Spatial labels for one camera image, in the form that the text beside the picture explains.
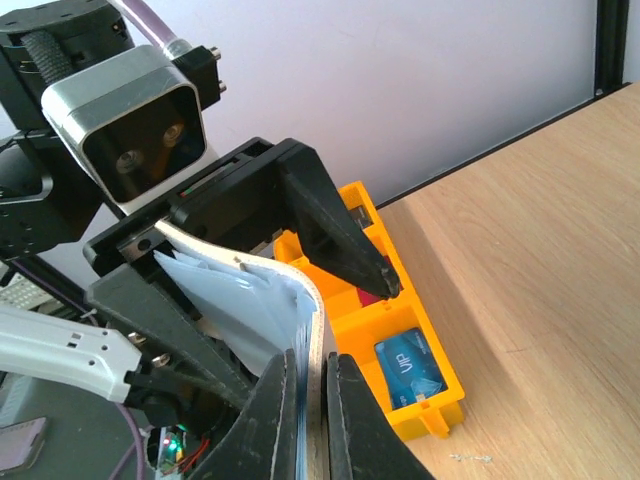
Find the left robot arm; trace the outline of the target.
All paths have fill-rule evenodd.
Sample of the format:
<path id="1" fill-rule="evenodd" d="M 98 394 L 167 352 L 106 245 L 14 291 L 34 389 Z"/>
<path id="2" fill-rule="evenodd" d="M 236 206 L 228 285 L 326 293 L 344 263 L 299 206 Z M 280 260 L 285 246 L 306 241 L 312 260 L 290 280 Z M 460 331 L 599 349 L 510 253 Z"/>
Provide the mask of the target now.
<path id="1" fill-rule="evenodd" d="M 343 203 L 318 154 L 254 138 L 224 157 L 202 113 L 224 91 L 220 53 L 192 46 L 143 1 L 53 1 L 1 18 L 1 255 L 13 263 L 78 241 L 102 206 L 113 226 L 89 240 L 86 297 L 168 356 L 178 378 L 235 407 L 251 387 L 236 348 L 195 326 L 197 307 L 155 260 L 176 227 L 248 266 L 292 231 L 317 267 L 388 299 L 399 276 Z"/>

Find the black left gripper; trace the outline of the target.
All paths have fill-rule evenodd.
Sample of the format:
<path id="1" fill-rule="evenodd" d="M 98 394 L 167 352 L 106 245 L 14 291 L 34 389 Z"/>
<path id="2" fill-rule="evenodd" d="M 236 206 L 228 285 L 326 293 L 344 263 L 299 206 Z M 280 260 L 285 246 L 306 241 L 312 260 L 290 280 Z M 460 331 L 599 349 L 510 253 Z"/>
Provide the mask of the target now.
<path id="1" fill-rule="evenodd" d="M 329 260 L 321 250 L 333 244 L 359 263 L 345 279 L 353 275 L 355 284 L 384 299 L 400 293 L 398 274 L 349 213 L 317 152 L 292 138 L 245 142 L 89 240 L 83 254 L 105 276 L 87 288 L 87 302 L 154 342 L 193 371 L 200 388 L 238 409 L 253 383 L 226 345 L 200 331 L 161 287 L 122 265 L 127 245 L 135 259 L 148 253 L 138 244 L 159 220 L 243 252 L 289 230 L 314 264 Z"/>

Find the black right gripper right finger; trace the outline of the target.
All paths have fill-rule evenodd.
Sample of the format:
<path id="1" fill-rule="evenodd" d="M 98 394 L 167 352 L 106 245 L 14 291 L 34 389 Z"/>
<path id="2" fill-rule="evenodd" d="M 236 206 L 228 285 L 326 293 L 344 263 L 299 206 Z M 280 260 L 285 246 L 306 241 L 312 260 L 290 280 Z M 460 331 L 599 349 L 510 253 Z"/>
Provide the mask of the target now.
<path id="1" fill-rule="evenodd" d="M 433 477 L 396 435 L 352 356 L 329 355 L 326 401 L 331 479 Z"/>

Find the cream leather card holder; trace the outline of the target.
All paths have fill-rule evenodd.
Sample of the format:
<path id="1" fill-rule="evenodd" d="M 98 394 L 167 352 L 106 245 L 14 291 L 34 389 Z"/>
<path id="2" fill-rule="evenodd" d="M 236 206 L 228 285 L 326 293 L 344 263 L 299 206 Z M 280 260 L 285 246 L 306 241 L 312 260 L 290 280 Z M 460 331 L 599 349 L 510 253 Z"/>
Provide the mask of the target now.
<path id="1" fill-rule="evenodd" d="M 173 248 L 156 261 L 251 373 L 259 376 L 273 356 L 294 352 L 297 476 L 327 478 L 322 376 L 334 340 L 316 285 L 289 264 L 208 243 L 166 220 L 155 228 Z"/>

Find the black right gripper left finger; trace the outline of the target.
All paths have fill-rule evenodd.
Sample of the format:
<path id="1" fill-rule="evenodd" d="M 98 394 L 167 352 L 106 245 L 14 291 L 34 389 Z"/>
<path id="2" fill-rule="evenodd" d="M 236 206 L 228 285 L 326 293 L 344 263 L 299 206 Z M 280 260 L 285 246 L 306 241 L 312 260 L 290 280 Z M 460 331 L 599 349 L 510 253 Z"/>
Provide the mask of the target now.
<path id="1" fill-rule="evenodd" d="M 293 479 L 297 454 L 294 352 L 274 356 L 248 403 L 191 479 Z"/>

